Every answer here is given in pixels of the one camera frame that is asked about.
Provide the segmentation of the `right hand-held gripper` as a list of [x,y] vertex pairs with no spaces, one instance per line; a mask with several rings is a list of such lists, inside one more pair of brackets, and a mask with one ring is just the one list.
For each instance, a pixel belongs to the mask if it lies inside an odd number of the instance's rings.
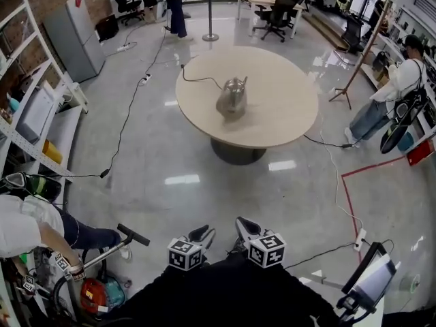
[[237,217],[236,231],[241,247],[248,250],[248,260],[261,268],[281,264],[285,258],[285,241],[279,233],[262,228],[258,223]]

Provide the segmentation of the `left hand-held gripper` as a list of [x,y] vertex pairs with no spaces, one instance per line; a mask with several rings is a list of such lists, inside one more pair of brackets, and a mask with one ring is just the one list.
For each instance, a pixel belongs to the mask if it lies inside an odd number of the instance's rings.
[[208,229],[208,225],[204,225],[188,234],[189,240],[202,240],[201,242],[173,238],[167,246],[168,265],[182,271],[190,271],[200,267],[206,261],[206,250],[212,245],[215,235],[215,228]]

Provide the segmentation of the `steel electric kettle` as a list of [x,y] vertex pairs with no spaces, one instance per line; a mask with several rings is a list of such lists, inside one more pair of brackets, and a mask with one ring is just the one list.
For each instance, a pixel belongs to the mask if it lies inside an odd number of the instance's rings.
[[225,118],[236,118],[245,114],[247,107],[246,83],[234,77],[227,80],[216,103],[217,111]]

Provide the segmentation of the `person's black clothing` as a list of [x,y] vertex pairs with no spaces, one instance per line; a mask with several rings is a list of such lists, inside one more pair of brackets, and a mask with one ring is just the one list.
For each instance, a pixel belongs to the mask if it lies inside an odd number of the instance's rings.
[[244,253],[187,272],[168,266],[105,318],[112,327],[339,327],[320,294]]

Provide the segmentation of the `metal vacuum wand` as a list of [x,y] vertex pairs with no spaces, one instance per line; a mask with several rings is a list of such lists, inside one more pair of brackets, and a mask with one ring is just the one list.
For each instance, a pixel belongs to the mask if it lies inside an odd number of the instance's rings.
[[129,245],[132,241],[135,241],[145,247],[148,247],[150,245],[151,241],[147,237],[144,237],[143,235],[133,231],[132,229],[128,228],[126,225],[123,225],[122,223],[119,223],[117,225],[117,230],[119,230],[122,234],[125,235],[125,238],[119,244],[110,247],[106,251],[102,250],[102,252],[100,252],[98,256],[90,260],[86,260],[87,252],[83,250],[79,265],[68,266],[67,269],[65,270],[65,278],[67,280],[71,279],[72,277],[74,279],[76,277],[78,277],[79,279],[83,279],[87,269],[105,261],[106,258],[110,257],[112,254],[116,252],[119,252],[121,248]]

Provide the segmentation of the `red floor tape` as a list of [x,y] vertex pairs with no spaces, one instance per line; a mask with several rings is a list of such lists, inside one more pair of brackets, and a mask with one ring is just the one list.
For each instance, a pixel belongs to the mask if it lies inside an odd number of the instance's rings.
[[414,234],[410,217],[414,184],[418,173],[405,158],[365,166],[340,178],[341,216],[337,237],[344,243],[367,231],[366,240],[384,243],[396,262],[405,267],[411,258],[410,238]]

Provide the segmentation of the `black tablet monitor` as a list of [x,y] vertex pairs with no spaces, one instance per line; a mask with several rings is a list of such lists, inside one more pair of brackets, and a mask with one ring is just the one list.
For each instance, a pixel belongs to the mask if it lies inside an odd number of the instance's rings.
[[395,274],[396,266],[383,244],[372,243],[341,289],[344,297],[338,300],[337,308],[345,311],[339,318],[339,326],[351,327],[374,314]]

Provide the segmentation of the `red teal vacuum cleaner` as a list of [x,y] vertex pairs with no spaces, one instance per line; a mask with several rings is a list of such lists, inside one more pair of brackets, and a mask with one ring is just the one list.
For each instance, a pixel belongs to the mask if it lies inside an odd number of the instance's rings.
[[[56,252],[54,256],[54,262],[61,270],[62,276],[54,285],[51,301],[58,313],[72,317],[68,308],[62,304],[60,297],[62,287],[72,280],[72,278],[69,280],[65,278],[65,270],[70,265],[59,252]],[[125,285],[108,272],[107,261],[105,260],[99,265],[96,277],[82,280],[79,293],[80,307],[93,319],[107,314],[127,301]]]

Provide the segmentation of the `green white roll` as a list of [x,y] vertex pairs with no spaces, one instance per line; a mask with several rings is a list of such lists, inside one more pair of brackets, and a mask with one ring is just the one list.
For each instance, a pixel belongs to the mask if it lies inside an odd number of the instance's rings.
[[420,274],[416,275],[405,275],[400,282],[399,289],[402,292],[408,292],[409,294],[414,294],[414,292],[420,286]]

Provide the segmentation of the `black pouch with green trim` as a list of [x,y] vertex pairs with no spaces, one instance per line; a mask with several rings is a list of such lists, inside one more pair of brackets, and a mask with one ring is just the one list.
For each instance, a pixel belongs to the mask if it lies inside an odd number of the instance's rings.
[[40,174],[16,172],[0,180],[0,195],[11,195],[24,200],[27,196],[39,196],[54,202],[60,195],[60,182]]
[[380,151],[382,154],[389,153],[398,145],[408,127],[429,102],[430,98],[426,94],[425,88],[412,91],[396,102],[392,124],[381,139]]

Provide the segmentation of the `white curved counter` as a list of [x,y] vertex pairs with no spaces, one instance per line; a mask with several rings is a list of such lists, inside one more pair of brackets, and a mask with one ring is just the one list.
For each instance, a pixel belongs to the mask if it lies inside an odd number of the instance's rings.
[[61,167],[65,169],[68,167],[69,156],[81,113],[81,107],[77,106],[55,114],[47,135],[47,140],[53,143],[62,154]]

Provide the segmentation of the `yellow container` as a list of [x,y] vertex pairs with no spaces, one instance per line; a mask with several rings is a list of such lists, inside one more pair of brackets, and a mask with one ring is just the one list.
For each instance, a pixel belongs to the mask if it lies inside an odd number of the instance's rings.
[[45,140],[43,149],[43,154],[53,160],[57,164],[62,164],[63,155],[60,150],[49,140]]

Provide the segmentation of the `teal bin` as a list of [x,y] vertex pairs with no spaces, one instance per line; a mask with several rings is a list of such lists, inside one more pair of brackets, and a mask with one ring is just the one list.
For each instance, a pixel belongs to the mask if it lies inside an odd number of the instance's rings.
[[397,144],[397,148],[398,150],[400,150],[400,152],[404,153],[413,145],[414,137],[409,131],[407,131]]

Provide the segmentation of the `wooden coat stand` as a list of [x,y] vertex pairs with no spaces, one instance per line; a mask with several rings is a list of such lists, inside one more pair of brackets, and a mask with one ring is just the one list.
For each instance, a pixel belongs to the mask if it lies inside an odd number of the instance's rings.
[[376,40],[376,38],[377,38],[381,28],[382,28],[382,23],[386,19],[386,15],[387,15],[387,13],[390,11],[390,9],[392,7],[393,1],[394,0],[386,0],[384,9],[383,9],[383,11],[381,13],[381,16],[379,17],[379,19],[377,21],[377,24],[375,26],[375,30],[372,32],[371,37],[370,37],[368,43],[364,47],[363,53],[359,56],[358,62],[354,66],[354,70],[353,70],[353,73],[352,73],[350,79],[348,80],[347,84],[345,85],[345,87],[343,89],[338,89],[338,88],[334,88],[333,89],[334,90],[334,95],[328,100],[329,102],[332,102],[332,101],[336,100],[338,97],[344,95],[346,100],[347,100],[348,108],[350,110],[352,109],[352,105],[351,105],[350,100],[349,100],[348,90],[350,88],[350,85],[354,81],[354,78],[359,73],[360,68],[362,67],[362,65],[364,63],[365,57],[371,51],[371,48],[372,48],[372,46],[373,46],[373,44],[374,44],[374,42],[375,42],[375,40]]

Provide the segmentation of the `red box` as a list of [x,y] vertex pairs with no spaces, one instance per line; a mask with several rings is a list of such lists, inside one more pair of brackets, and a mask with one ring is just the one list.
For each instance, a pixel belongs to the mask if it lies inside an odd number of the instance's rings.
[[433,141],[428,139],[407,153],[407,160],[410,166],[416,166],[436,151]]

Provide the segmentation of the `white shelf rack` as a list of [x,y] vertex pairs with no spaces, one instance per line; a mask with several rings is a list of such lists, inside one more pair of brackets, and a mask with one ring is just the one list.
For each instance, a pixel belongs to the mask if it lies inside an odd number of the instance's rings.
[[56,177],[59,177],[61,182],[67,181],[72,183],[78,178],[78,176],[73,172],[70,172],[67,168],[62,168],[61,164],[55,163],[42,152],[44,142],[47,140],[47,135],[50,130],[50,126],[52,125],[52,120],[54,119],[55,114],[59,113],[57,112],[59,108],[59,101],[61,99],[59,94],[56,93],[57,102],[52,112],[48,116],[48,120],[43,129],[41,138],[36,143],[30,143],[16,131],[18,120],[37,85],[42,85],[42,83],[46,80],[55,91],[60,82],[64,82],[65,84],[72,83],[72,81],[69,80],[61,71],[61,68],[56,62],[44,37],[42,36],[42,33],[36,23],[35,16],[31,10],[29,0],[22,0],[22,3],[17,8],[10,12],[3,20],[0,20],[0,30],[4,29],[4,27],[6,27],[7,24],[21,12],[26,12],[28,21],[33,28],[33,32],[23,41],[21,41],[18,47],[16,47],[9,56],[5,57],[3,54],[1,54],[0,80],[3,80],[9,68],[11,68],[14,62],[33,40],[38,40],[40,43],[40,46],[46,55],[46,60],[35,67],[31,72],[31,84],[27,88],[17,111],[12,115],[12,119],[9,121],[6,120],[3,116],[1,116],[0,113],[0,175],[3,174],[10,147],[12,144],[14,144],[23,153],[31,158],[29,163],[22,165],[25,171],[31,174],[36,174],[38,173],[39,168],[44,166],[53,172]]

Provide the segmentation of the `black pole stand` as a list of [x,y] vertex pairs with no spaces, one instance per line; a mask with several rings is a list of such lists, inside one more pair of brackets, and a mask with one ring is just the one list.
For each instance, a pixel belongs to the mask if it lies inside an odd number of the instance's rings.
[[205,42],[214,42],[219,39],[216,33],[213,33],[213,12],[212,12],[212,2],[213,0],[208,0],[208,33],[202,36]]

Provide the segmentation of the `white box appliance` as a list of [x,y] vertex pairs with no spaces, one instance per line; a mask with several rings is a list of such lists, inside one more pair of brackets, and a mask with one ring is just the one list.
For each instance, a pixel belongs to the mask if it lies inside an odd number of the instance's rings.
[[52,112],[57,97],[55,90],[45,80],[30,96],[16,126],[16,131],[30,143],[36,143]]

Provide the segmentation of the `wooden step platform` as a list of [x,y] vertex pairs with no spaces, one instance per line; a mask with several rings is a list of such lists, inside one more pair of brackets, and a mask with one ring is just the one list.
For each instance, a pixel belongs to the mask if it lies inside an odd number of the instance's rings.
[[302,17],[323,36],[335,49],[348,51],[349,44],[341,38],[341,34],[336,32],[327,22],[309,12],[303,12]]

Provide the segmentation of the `black bag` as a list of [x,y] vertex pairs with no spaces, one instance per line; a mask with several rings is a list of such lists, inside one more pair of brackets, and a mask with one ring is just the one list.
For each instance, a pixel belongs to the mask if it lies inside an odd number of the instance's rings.
[[113,38],[119,32],[119,26],[114,14],[101,19],[95,26],[100,42]]

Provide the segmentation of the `white display shelving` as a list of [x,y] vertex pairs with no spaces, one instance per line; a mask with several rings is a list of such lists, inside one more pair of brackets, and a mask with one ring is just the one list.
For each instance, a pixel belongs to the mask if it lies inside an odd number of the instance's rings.
[[418,115],[414,128],[410,130],[415,140],[430,138],[436,140],[436,29],[426,23],[411,9],[403,6],[398,12],[391,12],[388,17],[388,28],[379,33],[371,47],[371,58],[364,62],[361,71],[379,89],[387,80],[388,68],[377,70],[373,67],[373,59],[383,53],[389,63],[399,64],[405,60],[406,53],[402,45],[409,34],[417,35],[423,43],[424,64],[426,65],[428,82],[431,87],[431,99],[426,108]]

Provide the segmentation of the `silver refrigerator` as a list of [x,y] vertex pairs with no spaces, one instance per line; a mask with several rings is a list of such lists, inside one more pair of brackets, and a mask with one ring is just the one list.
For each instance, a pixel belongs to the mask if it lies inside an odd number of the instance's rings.
[[84,0],[67,0],[45,17],[43,26],[74,82],[99,75],[106,56]]

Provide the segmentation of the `dark table pedestal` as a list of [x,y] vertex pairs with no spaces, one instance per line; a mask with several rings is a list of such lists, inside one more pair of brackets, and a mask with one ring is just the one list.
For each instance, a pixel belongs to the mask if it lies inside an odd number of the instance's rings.
[[218,158],[235,166],[253,164],[261,159],[266,152],[266,149],[243,148],[220,142],[214,138],[211,138],[211,146]]

